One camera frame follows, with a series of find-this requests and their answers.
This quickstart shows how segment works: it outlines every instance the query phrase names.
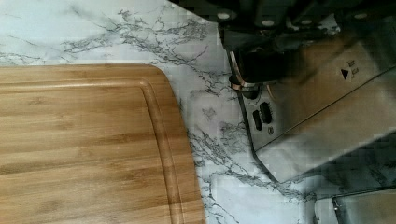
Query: white marble surface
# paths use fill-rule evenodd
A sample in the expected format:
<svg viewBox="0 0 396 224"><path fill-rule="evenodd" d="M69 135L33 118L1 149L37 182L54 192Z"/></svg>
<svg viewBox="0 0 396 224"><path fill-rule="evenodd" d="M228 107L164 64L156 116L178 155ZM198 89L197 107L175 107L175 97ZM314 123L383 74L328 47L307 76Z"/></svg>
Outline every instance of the white marble surface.
<svg viewBox="0 0 396 224"><path fill-rule="evenodd" d="M311 177L272 183L250 155L217 25L165 0L3 0L0 65L150 63L188 128L207 223L312 223Z"/></svg>

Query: brushed metal surface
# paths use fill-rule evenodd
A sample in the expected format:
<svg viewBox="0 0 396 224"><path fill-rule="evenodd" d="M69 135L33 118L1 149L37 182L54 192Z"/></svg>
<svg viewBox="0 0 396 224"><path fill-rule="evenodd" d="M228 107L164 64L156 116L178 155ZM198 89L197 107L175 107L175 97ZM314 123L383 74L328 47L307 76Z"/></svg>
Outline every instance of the brushed metal surface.
<svg viewBox="0 0 396 224"><path fill-rule="evenodd" d="M290 55L286 78L244 99L256 154L278 181L395 130L395 39L390 22L364 38L344 33L301 49ZM258 131L252 112L262 102L274 121Z"/></svg>

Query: screw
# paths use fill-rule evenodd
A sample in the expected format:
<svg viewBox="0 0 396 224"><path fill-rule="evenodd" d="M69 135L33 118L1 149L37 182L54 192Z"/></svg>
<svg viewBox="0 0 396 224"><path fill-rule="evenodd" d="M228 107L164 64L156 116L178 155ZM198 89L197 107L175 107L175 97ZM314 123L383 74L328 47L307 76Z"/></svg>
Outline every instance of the screw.
<svg viewBox="0 0 396 224"><path fill-rule="evenodd" d="M274 128L273 127L268 127L268 133L272 135L274 133Z"/></svg>
<svg viewBox="0 0 396 224"><path fill-rule="evenodd" d="M302 25L309 25L309 24L311 24L311 23L312 23L311 20L303 20L303 21L301 21L301 24L302 24Z"/></svg>
<svg viewBox="0 0 396 224"><path fill-rule="evenodd" d="M226 12L219 12L218 13L218 18L221 20L227 20L230 18L230 14L226 13Z"/></svg>
<svg viewBox="0 0 396 224"><path fill-rule="evenodd" d="M273 26L275 23L271 20L264 20L262 21L263 26Z"/></svg>
<svg viewBox="0 0 396 224"><path fill-rule="evenodd" d="M355 16L353 16L356 20L362 20L365 19L367 17L367 13L360 13L360 14L356 14Z"/></svg>

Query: black plastic part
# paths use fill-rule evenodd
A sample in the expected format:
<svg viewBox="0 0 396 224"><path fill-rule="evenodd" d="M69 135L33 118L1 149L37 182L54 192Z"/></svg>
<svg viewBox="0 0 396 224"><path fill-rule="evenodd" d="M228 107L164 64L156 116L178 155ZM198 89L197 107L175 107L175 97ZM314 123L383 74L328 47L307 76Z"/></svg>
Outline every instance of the black plastic part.
<svg viewBox="0 0 396 224"><path fill-rule="evenodd" d="M262 121L266 124L271 123L272 115L270 105L266 102L260 104L260 112L262 112Z"/></svg>
<svg viewBox="0 0 396 224"><path fill-rule="evenodd" d="M188 11L198 15L208 21L224 22L236 18L240 6L238 0L170 0L171 2L184 7ZM228 19L220 20L218 13L226 13Z"/></svg>
<svg viewBox="0 0 396 224"><path fill-rule="evenodd" d="M254 124L256 125L256 129L261 131L262 130L262 120L260 119L260 113L258 110L253 112Z"/></svg>
<svg viewBox="0 0 396 224"><path fill-rule="evenodd" d="M259 96L260 91L242 91L242 95L249 99L254 100Z"/></svg>
<svg viewBox="0 0 396 224"><path fill-rule="evenodd" d="M270 49L240 54L242 79L248 83L272 82L286 75L286 60L283 54Z"/></svg>

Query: kitchen appliance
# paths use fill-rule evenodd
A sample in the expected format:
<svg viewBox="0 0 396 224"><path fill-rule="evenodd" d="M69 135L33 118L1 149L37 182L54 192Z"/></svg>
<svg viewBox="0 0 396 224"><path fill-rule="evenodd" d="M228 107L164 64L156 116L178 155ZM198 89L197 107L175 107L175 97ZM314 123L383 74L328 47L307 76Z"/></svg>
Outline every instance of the kitchen appliance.
<svg viewBox="0 0 396 224"><path fill-rule="evenodd" d="M396 132L396 3L172 1L219 24L252 152L284 182Z"/></svg>

